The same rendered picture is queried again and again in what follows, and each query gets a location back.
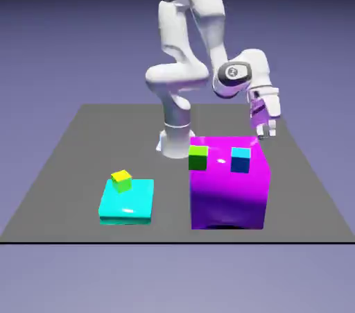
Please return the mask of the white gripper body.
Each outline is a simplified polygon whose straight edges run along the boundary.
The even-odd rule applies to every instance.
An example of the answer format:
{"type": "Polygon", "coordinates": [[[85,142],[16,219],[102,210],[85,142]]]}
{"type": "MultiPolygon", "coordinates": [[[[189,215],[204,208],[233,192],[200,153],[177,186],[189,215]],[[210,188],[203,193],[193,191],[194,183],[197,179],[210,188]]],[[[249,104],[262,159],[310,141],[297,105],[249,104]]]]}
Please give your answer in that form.
{"type": "Polygon", "coordinates": [[[250,123],[252,126],[267,124],[280,116],[281,107],[277,95],[264,95],[250,101],[250,123]]]}

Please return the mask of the small blue cube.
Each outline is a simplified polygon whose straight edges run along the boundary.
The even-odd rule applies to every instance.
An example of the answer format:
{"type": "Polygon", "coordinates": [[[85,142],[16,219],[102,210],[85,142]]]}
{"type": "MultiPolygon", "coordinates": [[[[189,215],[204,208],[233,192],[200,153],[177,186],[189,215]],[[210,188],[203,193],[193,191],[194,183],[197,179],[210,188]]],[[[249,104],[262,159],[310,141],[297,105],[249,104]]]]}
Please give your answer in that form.
{"type": "Polygon", "coordinates": [[[232,147],[231,172],[248,174],[250,170],[251,149],[232,147]]]}

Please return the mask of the small green cube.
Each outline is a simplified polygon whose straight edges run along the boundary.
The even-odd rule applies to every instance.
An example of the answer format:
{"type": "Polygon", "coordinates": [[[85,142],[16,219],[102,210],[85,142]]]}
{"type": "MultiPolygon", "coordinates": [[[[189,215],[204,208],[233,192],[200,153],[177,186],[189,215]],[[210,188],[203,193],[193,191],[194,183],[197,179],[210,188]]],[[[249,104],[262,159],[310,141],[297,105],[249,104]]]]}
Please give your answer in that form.
{"type": "Polygon", "coordinates": [[[189,170],[205,171],[207,169],[208,146],[191,145],[189,147],[189,170]]]}

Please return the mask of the small yellow cube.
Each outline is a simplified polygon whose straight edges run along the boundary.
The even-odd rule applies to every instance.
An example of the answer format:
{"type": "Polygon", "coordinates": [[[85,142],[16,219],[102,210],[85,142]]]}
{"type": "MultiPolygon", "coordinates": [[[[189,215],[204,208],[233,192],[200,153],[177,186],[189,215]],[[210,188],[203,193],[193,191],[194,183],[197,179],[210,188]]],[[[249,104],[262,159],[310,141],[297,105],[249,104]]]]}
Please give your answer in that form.
{"type": "Polygon", "coordinates": [[[112,185],[118,193],[123,193],[132,188],[132,176],[125,170],[111,174],[112,185]]]}

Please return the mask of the large magenta box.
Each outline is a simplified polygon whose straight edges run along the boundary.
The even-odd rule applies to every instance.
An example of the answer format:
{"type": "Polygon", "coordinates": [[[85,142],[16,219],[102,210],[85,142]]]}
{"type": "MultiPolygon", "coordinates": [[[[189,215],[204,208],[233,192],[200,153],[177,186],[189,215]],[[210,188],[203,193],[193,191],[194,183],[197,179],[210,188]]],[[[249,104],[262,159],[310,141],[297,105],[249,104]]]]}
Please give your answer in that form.
{"type": "Polygon", "coordinates": [[[207,169],[189,170],[191,227],[261,230],[271,170],[258,138],[192,137],[191,145],[209,147],[207,169]],[[232,147],[251,149],[248,174],[231,172],[232,147]]]}

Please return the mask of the large cyan box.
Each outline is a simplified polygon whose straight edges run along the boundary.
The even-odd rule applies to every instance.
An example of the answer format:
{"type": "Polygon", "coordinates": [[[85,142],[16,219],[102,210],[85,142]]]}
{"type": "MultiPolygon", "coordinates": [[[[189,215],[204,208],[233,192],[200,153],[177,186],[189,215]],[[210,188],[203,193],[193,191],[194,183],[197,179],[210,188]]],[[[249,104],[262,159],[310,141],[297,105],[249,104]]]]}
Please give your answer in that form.
{"type": "Polygon", "coordinates": [[[132,187],[118,193],[111,179],[107,180],[98,216],[101,225],[149,225],[154,195],[153,179],[134,179],[132,187]]]}

